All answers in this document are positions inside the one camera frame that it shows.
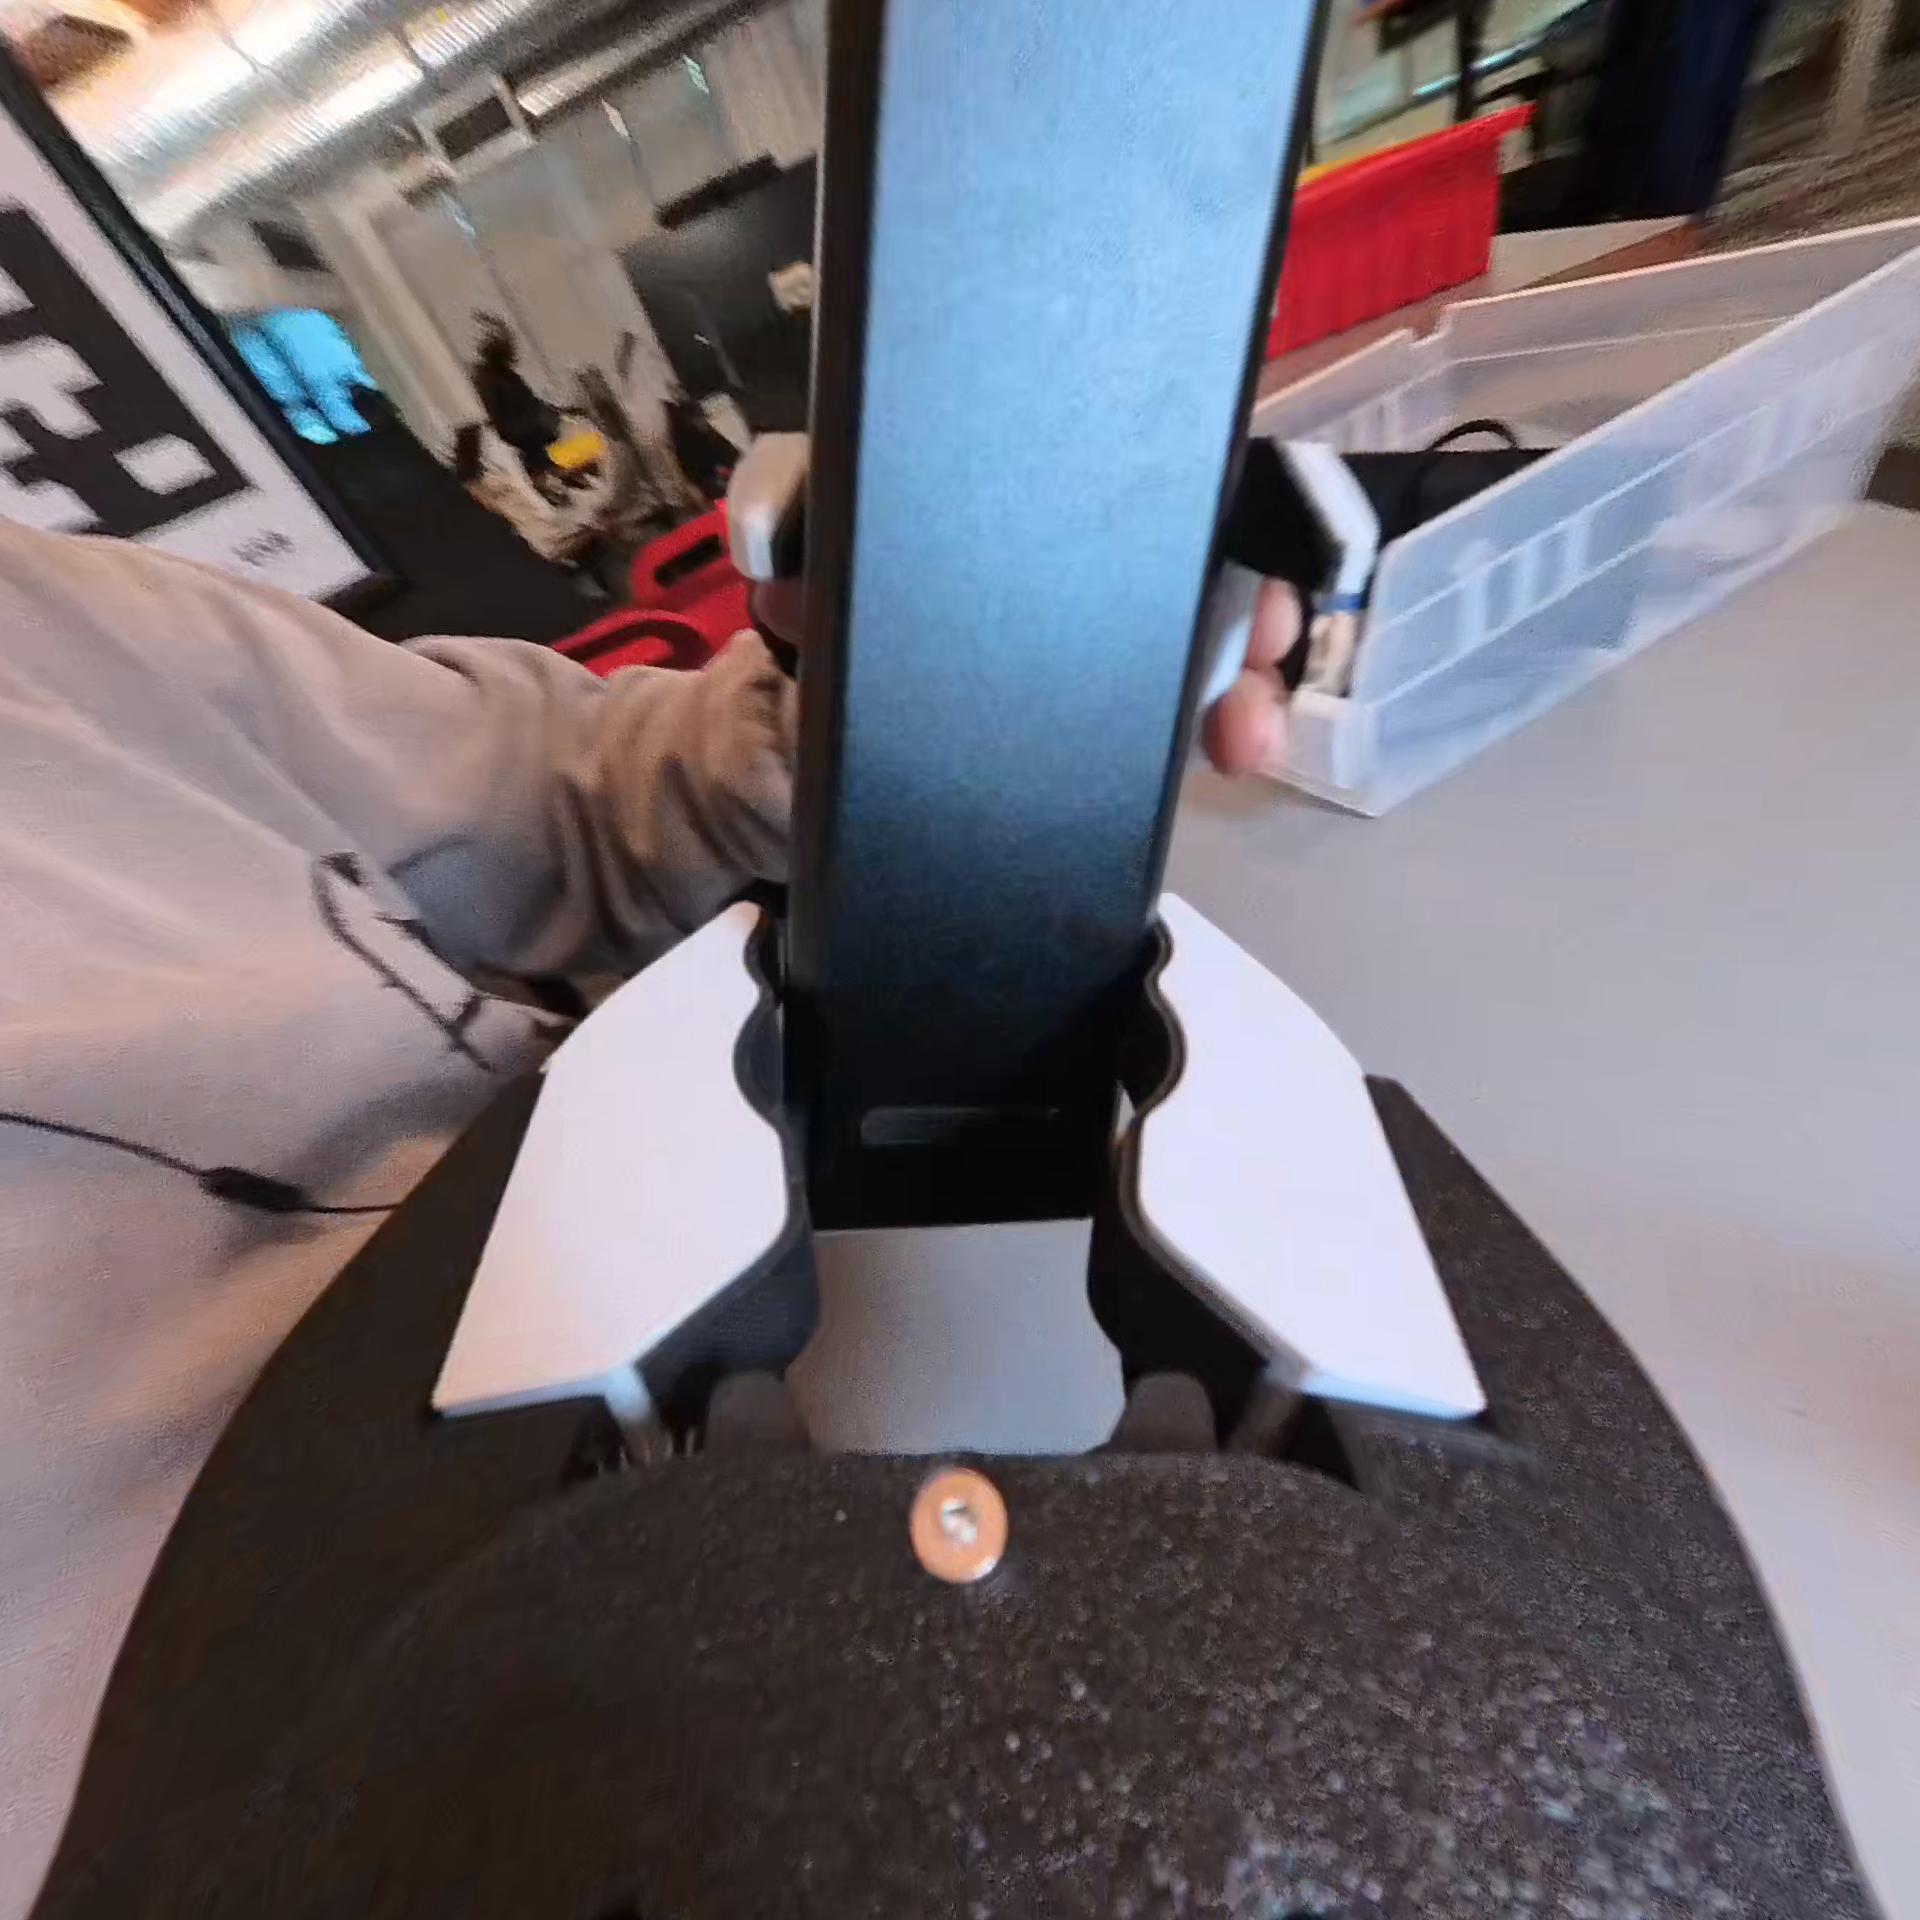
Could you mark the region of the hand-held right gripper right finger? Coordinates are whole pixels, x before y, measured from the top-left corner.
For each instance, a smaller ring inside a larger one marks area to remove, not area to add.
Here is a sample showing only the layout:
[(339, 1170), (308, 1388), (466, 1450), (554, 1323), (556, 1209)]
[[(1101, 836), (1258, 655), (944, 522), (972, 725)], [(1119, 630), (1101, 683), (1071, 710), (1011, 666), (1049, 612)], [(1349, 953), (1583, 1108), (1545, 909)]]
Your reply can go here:
[(1268, 1454), (1311, 1401), (1472, 1427), (1477, 1363), (1365, 1073), (1197, 908), (1159, 901), (1089, 1303), (1119, 1446)]

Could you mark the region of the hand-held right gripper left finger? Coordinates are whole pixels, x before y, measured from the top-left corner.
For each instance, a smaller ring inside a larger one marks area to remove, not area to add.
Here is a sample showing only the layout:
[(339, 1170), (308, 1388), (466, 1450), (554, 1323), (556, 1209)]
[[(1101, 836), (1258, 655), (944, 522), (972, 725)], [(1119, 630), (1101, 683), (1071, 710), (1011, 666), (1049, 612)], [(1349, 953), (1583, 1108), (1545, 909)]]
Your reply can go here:
[(633, 1442), (783, 1378), (819, 1325), (788, 1165), (775, 925), (735, 902), (623, 982), (539, 1075), (435, 1414), (599, 1401)]

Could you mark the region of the black device with port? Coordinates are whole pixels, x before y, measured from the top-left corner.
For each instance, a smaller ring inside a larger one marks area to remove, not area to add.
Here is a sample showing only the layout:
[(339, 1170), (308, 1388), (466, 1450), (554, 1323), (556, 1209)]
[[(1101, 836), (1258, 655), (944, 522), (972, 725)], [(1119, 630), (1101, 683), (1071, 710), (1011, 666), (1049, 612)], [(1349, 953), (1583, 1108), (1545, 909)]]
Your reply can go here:
[(1108, 1185), (1325, 13), (828, 7), (785, 923), (819, 1231)]

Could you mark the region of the person's left forearm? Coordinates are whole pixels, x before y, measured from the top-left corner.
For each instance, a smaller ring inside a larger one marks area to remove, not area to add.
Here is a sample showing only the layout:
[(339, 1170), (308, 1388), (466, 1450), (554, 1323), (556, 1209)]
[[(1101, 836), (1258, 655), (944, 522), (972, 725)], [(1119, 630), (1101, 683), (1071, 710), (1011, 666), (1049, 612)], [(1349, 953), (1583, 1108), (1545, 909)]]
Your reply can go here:
[(77, 1051), (316, 1017), (493, 1075), (490, 982), (640, 970), (788, 877), (797, 687), (391, 644), (159, 548), (5, 529), (5, 1019)]

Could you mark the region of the person's left hand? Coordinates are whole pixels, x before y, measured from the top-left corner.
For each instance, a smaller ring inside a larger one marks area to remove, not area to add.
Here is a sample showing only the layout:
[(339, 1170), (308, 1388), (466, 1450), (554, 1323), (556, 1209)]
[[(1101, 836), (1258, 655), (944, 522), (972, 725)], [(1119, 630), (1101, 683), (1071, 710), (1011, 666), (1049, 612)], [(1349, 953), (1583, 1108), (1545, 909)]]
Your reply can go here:
[(1288, 660), (1305, 635), (1305, 611), (1292, 582), (1261, 579), (1243, 618), (1227, 629), (1197, 717), (1210, 765), (1226, 778), (1259, 778), (1285, 748), (1292, 687)]

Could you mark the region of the black bag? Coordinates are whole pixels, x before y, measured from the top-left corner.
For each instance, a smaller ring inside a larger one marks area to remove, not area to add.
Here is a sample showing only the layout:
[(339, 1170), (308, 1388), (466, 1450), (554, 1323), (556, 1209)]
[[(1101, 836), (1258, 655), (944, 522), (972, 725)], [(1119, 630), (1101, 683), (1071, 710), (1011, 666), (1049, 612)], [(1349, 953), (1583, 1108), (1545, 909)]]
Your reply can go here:
[(1477, 415), (1421, 449), (1351, 450), (1341, 460), (1376, 514), (1378, 546), (1388, 548), (1548, 453), (1522, 444), (1509, 423)]

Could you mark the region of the red plastic crate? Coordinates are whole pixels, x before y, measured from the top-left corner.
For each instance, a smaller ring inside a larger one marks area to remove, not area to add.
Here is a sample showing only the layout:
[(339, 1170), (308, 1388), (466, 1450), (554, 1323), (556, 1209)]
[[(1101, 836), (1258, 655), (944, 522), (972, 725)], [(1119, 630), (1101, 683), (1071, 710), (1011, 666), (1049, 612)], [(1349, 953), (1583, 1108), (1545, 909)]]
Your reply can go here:
[(1531, 105), (1311, 169), (1289, 207), (1273, 362), (1482, 276)]

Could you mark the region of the clear plastic storage bin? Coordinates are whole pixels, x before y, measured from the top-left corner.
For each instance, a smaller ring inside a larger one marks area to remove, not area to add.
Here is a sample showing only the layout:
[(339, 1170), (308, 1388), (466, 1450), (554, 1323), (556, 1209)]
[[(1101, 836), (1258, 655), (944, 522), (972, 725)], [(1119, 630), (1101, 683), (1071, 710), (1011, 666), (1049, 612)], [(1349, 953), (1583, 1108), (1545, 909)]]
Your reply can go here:
[(1259, 399), (1255, 433), (1543, 453), (1393, 541), (1349, 687), (1272, 779), (1376, 819), (1825, 538), (1916, 382), (1919, 221), (1455, 305)]

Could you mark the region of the person's beige sweatshirt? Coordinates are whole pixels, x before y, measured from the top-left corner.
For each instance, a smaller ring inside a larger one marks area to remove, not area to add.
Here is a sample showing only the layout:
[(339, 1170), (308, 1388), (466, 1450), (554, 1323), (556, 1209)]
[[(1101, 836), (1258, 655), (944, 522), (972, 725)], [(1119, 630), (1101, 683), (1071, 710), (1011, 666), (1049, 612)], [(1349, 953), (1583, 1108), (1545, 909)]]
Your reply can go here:
[(161, 862), (5, 839), (5, 1915), (112, 1659), (266, 1358), (554, 1023), (452, 858)]

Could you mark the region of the red plastic container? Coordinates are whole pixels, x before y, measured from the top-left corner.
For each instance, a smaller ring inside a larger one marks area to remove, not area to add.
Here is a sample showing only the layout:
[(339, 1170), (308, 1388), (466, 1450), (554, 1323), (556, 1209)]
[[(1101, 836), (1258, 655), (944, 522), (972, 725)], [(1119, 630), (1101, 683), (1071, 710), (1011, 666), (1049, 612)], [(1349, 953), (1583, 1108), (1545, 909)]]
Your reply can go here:
[(699, 669), (753, 623), (723, 506), (657, 538), (631, 562), (631, 596), (549, 650), (596, 679), (631, 666)]

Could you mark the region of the black and white printed board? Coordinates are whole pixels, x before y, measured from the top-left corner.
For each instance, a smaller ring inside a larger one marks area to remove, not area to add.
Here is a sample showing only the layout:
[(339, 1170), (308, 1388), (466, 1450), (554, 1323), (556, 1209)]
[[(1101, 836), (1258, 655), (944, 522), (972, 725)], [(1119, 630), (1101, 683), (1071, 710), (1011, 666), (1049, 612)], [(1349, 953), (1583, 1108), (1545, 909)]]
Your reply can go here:
[(395, 596), (225, 327), (3, 52), (3, 514), (343, 612)]

